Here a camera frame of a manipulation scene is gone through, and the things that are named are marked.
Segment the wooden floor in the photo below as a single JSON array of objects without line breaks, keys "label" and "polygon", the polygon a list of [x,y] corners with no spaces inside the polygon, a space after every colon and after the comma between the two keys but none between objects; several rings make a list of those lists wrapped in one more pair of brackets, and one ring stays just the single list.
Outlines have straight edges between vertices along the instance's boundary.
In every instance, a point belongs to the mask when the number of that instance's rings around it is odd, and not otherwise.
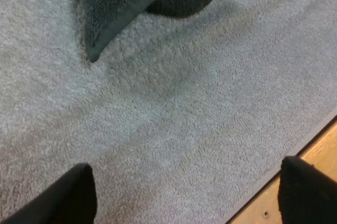
[{"label": "wooden floor", "polygon": [[[337,121],[314,141],[300,157],[337,181]],[[230,224],[282,224],[277,193],[277,177],[244,208]]]}]

